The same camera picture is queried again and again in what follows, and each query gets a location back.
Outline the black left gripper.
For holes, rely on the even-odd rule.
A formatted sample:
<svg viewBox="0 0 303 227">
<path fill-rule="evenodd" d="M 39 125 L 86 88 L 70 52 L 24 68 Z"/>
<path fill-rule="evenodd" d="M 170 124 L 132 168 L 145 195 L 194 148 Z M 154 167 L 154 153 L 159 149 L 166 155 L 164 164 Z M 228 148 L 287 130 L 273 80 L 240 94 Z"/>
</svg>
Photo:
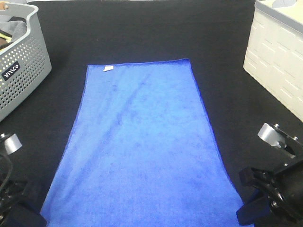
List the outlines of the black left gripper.
<svg viewBox="0 0 303 227">
<path fill-rule="evenodd" d="M 0 172 L 0 226 L 45 227 L 47 221 L 38 212 L 24 206 L 27 181 L 11 178 L 13 164 L 8 155 L 1 154 L 6 171 Z"/>
</svg>

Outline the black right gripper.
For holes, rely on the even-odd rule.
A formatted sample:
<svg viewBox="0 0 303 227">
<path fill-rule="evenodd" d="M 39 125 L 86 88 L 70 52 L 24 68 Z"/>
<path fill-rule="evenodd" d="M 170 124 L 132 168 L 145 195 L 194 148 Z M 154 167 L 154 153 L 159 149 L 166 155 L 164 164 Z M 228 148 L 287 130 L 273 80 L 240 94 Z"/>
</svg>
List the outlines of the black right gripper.
<svg viewBox="0 0 303 227">
<path fill-rule="evenodd" d="M 238 223 L 251 225 L 272 212 L 282 221 L 298 223 L 303 219 L 303 159 L 294 158 L 271 171 L 246 167 L 239 172 L 243 186 L 269 187 L 268 198 L 258 198 L 237 210 Z"/>
</svg>

